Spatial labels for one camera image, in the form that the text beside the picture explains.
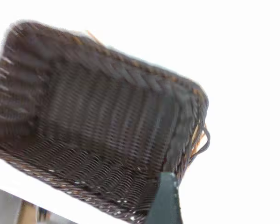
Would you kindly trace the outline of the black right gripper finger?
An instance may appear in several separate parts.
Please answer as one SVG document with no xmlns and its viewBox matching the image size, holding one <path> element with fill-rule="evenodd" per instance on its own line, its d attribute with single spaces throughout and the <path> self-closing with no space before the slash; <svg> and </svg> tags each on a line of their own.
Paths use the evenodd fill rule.
<svg viewBox="0 0 280 224">
<path fill-rule="evenodd" d="M 179 200 L 179 182 L 171 172 L 161 172 L 154 202 L 145 220 L 146 224 L 182 224 Z"/>
</svg>

